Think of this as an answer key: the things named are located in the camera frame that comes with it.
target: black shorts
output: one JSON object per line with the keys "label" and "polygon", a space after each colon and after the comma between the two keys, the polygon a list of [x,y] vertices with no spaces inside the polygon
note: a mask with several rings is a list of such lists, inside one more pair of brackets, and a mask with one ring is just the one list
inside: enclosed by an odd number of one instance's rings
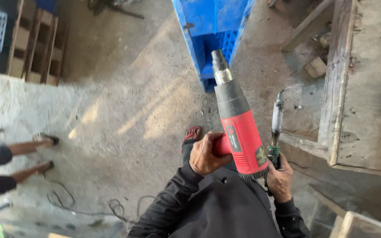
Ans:
{"label": "black shorts", "polygon": [[13,159],[13,153],[6,145],[0,145],[0,165],[6,164]]}
{"label": "black shorts", "polygon": [[[13,159],[13,153],[6,145],[0,145],[0,165],[6,164]],[[13,177],[0,176],[0,194],[8,192],[17,187]]]}

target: red heat gun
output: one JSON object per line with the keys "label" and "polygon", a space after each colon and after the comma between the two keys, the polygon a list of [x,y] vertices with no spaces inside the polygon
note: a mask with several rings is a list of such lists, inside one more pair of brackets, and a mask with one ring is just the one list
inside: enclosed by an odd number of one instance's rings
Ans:
{"label": "red heat gun", "polygon": [[214,87],[225,134],[216,140],[213,153],[232,154],[237,171],[245,180],[266,177],[267,157],[262,149],[251,108],[239,82],[233,79],[221,50],[211,52],[217,86]]}

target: warning label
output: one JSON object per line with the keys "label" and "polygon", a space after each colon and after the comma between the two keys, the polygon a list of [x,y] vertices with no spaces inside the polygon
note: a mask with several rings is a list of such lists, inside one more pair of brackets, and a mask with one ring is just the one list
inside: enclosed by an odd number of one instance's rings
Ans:
{"label": "warning label", "polygon": [[267,157],[265,156],[264,150],[262,149],[262,146],[260,146],[255,151],[255,157],[257,158],[257,164],[258,166],[261,166],[267,161]]}

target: black shirt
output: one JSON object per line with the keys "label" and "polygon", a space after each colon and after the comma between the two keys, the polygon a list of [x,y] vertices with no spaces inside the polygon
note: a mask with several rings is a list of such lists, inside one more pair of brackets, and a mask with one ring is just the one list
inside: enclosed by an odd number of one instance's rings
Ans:
{"label": "black shirt", "polygon": [[[284,238],[309,237],[293,199],[276,203],[276,220]],[[189,163],[177,170],[128,237],[279,238],[267,193],[257,181],[240,179],[220,168],[203,177]]]}

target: hand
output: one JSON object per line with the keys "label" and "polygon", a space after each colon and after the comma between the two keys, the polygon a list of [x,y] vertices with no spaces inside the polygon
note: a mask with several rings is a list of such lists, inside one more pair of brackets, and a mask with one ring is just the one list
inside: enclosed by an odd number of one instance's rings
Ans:
{"label": "hand", "polygon": [[205,134],[202,140],[193,144],[189,164],[195,173],[202,176],[207,176],[233,160],[233,156],[231,154],[221,157],[213,155],[213,142],[222,137],[223,134],[223,132],[210,131]]}
{"label": "hand", "polygon": [[282,152],[280,152],[278,158],[280,159],[280,169],[278,170],[268,160],[267,186],[278,203],[286,203],[292,199],[290,184],[292,182],[293,170]]}

